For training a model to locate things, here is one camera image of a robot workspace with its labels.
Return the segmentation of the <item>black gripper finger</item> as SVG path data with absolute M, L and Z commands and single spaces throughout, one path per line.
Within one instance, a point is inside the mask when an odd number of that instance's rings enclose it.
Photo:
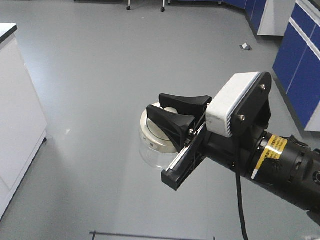
M 150 104 L 146 112 L 147 117 L 165 133 L 177 152 L 180 152 L 185 146 L 189 129 L 194 127 L 195 117 L 169 112 Z
M 174 108 L 181 115 L 201 116 L 213 98 L 208 95 L 185 97 L 161 93 L 159 103 L 162 108 Z

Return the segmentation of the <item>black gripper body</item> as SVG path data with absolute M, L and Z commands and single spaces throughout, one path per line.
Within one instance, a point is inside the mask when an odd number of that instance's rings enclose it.
M 258 112 L 248 126 L 239 120 L 236 123 L 236 129 L 242 132 L 231 137 L 210 132 L 206 126 L 199 128 L 198 135 L 180 149 L 174 167 L 161 172 L 162 182 L 178 190 L 205 158 L 247 178 L 253 172 L 258 146 L 265 136 L 265 114 L 262 110 Z

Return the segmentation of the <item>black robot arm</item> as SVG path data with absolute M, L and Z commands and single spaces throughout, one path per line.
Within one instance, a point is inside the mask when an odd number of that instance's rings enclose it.
M 147 117 L 178 152 L 177 163 L 161 180 L 173 190 L 209 158 L 310 214 L 320 213 L 320 153 L 294 136 L 266 131 L 271 117 L 268 96 L 249 94 L 231 115 L 231 136 L 209 128 L 210 96 L 181 97 L 162 93 Z

